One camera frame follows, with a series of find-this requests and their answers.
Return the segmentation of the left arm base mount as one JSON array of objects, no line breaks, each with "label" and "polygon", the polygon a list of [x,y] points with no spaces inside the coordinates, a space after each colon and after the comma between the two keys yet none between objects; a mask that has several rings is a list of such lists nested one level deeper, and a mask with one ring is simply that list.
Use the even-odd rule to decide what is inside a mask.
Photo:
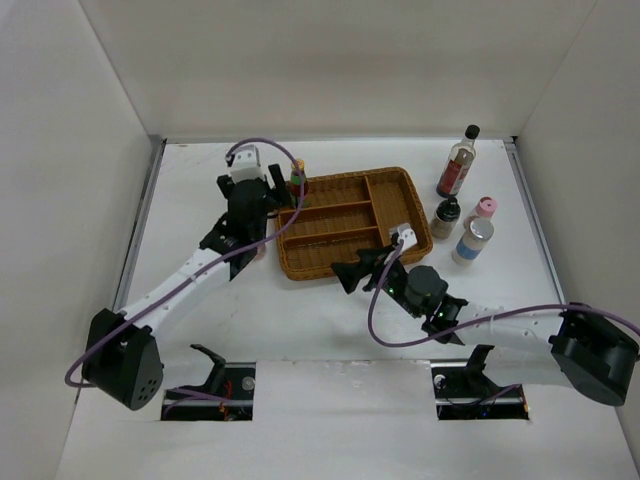
[{"label": "left arm base mount", "polygon": [[209,348],[192,344],[191,355],[168,369],[162,421],[250,421],[256,364],[227,362]]}]

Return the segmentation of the small jar white lid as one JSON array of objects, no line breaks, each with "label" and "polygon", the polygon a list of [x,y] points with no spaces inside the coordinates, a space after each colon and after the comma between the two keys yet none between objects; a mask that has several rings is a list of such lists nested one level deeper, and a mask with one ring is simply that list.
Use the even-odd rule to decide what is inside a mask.
[{"label": "small jar white lid", "polygon": [[260,261],[261,259],[264,258],[265,254],[266,254],[266,245],[262,244],[262,245],[257,247],[256,254],[255,254],[253,260],[254,261]]}]

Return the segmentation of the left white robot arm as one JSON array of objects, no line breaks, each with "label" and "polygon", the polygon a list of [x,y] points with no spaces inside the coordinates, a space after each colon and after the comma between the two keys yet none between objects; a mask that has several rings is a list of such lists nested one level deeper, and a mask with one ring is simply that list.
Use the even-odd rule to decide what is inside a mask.
[{"label": "left white robot arm", "polygon": [[91,321],[82,363],[84,380],[132,411],[161,390],[214,398],[224,387],[224,359],[192,344],[171,359],[163,341],[211,292],[230,283],[269,241],[269,215],[290,203],[279,165],[243,163],[217,184],[227,210],[180,268],[153,291],[118,312],[103,309]]}]

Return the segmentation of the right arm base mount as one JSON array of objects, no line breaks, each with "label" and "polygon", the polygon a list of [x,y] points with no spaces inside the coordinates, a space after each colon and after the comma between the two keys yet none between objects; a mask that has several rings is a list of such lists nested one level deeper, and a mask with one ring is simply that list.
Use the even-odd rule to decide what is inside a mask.
[{"label": "right arm base mount", "polygon": [[436,415],[441,421],[528,420],[520,385],[499,386],[485,375],[490,346],[476,346],[465,360],[431,365]]}]

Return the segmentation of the red sauce bottle green label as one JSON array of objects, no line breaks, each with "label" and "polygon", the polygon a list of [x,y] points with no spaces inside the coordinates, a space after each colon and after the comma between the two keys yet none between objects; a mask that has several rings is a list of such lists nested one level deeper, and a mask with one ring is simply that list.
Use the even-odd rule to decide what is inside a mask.
[{"label": "red sauce bottle green label", "polygon": [[303,207],[309,205],[309,185],[303,159],[298,158],[295,160],[295,164],[291,165],[289,194],[293,208],[297,208],[299,205]]}]

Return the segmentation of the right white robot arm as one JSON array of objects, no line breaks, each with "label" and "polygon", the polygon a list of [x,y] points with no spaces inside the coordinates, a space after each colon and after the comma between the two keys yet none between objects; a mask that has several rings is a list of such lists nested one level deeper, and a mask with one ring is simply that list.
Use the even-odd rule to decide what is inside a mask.
[{"label": "right white robot arm", "polygon": [[448,292],[429,266],[405,269],[393,246],[358,251],[356,263],[334,263],[346,293],[387,294],[422,322],[418,344],[470,346],[466,388],[483,396],[513,384],[571,387],[608,406],[625,403],[639,361],[639,329],[610,312],[580,303],[540,304],[513,310],[483,308]]}]

